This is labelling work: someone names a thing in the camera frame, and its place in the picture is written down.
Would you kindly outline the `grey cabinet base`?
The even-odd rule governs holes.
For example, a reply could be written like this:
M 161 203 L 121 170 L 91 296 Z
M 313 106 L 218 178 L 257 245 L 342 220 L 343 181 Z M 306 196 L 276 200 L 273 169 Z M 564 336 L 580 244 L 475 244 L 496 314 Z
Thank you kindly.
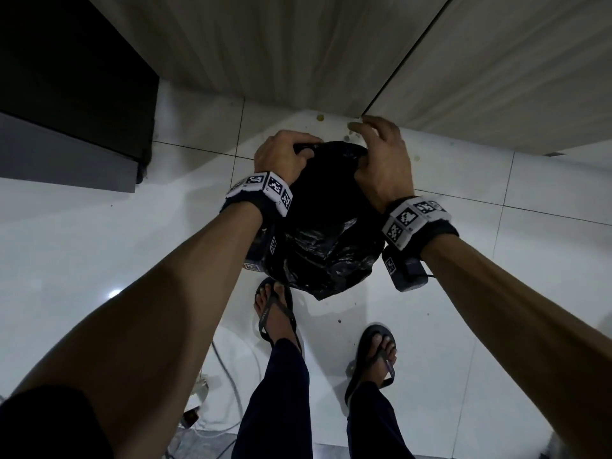
M 0 178 L 133 193 L 135 160 L 0 112 Z

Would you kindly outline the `wristband with marker tags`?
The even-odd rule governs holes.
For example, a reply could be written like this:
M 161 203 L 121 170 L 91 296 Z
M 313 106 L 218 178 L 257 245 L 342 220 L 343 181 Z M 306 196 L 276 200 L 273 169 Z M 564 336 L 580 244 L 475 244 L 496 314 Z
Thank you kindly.
M 382 235 L 393 253 L 420 259 L 432 239 L 449 234 L 459 237 L 451 215 L 436 201 L 421 196 L 392 202 L 383 215 Z
M 275 224 L 285 218 L 292 205 L 289 185 L 276 173 L 257 172 L 241 179 L 226 193 L 221 211 L 232 204 L 249 202 L 258 208 L 263 224 Z

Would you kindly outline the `black plastic garbage bag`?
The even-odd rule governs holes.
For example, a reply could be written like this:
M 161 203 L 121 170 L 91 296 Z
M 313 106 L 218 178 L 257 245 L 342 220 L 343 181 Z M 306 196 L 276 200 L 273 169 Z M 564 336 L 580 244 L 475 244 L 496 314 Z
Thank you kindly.
M 385 242 L 379 213 L 354 177 L 367 149 L 346 141 L 312 149 L 290 187 L 287 216 L 274 224 L 278 246 L 266 274 L 322 301 L 369 277 Z

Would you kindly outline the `person's right hand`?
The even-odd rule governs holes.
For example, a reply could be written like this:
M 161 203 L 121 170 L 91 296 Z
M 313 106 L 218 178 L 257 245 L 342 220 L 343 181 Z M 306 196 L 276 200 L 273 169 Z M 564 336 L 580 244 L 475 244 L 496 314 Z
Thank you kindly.
M 376 158 L 376 178 L 356 179 L 365 197 L 379 213 L 401 198 L 415 195 L 411 161 L 400 129 L 389 120 L 364 115 L 348 129 L 362 136 L 367 154 Z

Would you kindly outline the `left wristband with marker tags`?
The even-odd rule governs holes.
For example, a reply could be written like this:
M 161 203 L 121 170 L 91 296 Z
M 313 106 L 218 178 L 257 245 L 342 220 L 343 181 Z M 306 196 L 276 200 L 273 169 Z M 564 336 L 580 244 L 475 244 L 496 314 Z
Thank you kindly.
M 257 172 L 241 179 L 226 193 L 221 211 L 232 204 L 249 202 L 258 208 L 263 224 L 275 224 L 285 218 L 292 205 L 289 185 L 276 173 Z

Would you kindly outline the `person's right trouser leg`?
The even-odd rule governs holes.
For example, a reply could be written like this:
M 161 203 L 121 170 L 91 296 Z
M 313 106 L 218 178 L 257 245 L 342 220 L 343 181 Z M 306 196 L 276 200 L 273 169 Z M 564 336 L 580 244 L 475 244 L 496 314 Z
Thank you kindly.
M 392 405 L 374 382 L 360 383 L 353 392 L 347 435 L 351 459 L 415 459 L 403 440 Z

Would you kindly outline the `white power plug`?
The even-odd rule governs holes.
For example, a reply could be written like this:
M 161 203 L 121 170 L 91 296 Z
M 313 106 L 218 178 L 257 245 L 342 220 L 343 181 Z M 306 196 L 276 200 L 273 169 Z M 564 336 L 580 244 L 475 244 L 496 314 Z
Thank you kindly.
M 207 375 L 200 372 L 189 396 L 186 408 L 180 420 L 183 429 L 189 429 L 197 423 L 200 418 L 200 409 L 203 407 L 209 393 L 209 381 Z

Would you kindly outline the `black cabinet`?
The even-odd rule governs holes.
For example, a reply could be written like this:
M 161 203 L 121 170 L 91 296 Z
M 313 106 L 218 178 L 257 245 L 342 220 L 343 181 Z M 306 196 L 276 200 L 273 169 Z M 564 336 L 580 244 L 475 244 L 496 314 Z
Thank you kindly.
M 0 112 L 152 158 L 159 76 L 88 0 L 0 0 Z

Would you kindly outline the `person's left black sandal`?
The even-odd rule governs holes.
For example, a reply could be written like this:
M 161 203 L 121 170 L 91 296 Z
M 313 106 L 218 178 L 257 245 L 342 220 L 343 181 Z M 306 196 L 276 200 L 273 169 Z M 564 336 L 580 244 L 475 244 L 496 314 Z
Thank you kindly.
M 264 341 L 275 347 L 278 340 L 288 339 L 303 355 L 291 288 L 271 277 L 265 278 L 256 290 L 254 308 L 259 334 Z

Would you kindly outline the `wide wooden cabinet door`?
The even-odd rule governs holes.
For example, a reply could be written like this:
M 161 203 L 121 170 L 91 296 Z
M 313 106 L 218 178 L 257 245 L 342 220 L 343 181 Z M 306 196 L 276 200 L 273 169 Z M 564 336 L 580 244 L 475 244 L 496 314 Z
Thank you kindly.
M 360 116 L 448 0 L 88 0 L 162 78 Z

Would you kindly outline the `person's black sandal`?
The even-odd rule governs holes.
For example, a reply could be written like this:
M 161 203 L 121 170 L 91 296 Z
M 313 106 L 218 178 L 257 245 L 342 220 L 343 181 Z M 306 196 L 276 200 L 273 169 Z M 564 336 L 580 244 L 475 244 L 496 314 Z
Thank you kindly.
M 259 334 L 264 341 L 275 347 L 278 340 L 288 339 L 303 355 L 291 288 L 271 277 L 265 278 L 256 290 L 254 308 Z
M 376 336 L 380 336 L 381 342 L 376 348 L 376 351 L 371 354 L 372 341 Z M 365 373 L 373 368 L 379 361 L 384 363 L 388 377 L 384 378 L 378 387 L 385 388 L 394 383 L 394 364 L 389 360 L 387 348 L 390 347 L 394 349 L 396 346 L 396 341 L 392 332 L 383 324 L 371 324 L 363 331 L 357 346 L 356 357 L 347 368 L 349 383 L 344 395 L 347 407 L 349 407 L 351 397 L 354 395 L 357 387 L 364 381 L 363 377 Z

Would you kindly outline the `person's left forearm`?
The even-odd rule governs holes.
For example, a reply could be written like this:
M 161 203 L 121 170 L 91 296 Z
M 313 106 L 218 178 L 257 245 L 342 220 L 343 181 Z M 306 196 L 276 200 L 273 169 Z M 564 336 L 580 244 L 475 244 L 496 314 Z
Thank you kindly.
M 80 391 L 117 459 L 160 459 L 262 225 L 232 204 L 66 334 L 20 382 Z

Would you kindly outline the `person's black sleeve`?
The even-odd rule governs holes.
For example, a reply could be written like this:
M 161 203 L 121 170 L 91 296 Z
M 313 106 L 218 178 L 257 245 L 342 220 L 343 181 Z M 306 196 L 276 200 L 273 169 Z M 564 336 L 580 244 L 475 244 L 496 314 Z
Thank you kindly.
M 0 459 L 114 459 L 88 399 L 42 386 L 0 404 Z

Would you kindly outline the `person's left trouser leg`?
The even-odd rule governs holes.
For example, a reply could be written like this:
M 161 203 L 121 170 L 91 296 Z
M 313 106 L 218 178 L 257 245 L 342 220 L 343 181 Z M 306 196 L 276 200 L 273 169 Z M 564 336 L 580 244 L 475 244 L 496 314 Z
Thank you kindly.
M 231 459 L 313 459 L 309 388 L 302 353 L 289 339 L 277 340 L 249 400 Z

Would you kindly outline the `person's trouser leg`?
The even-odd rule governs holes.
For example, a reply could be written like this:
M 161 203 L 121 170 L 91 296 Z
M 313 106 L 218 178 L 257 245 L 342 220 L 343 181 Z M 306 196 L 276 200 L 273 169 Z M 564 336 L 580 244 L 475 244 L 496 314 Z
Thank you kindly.
M 249 400 L 231 459 L 313 459 L 309 388 L 302 353 L 289 339 L 277 340 Z
M 351 459 L 415 459 L 403 440 L 392 405 L 374 382 L 360 383 L 353 392 L 347 435 Z

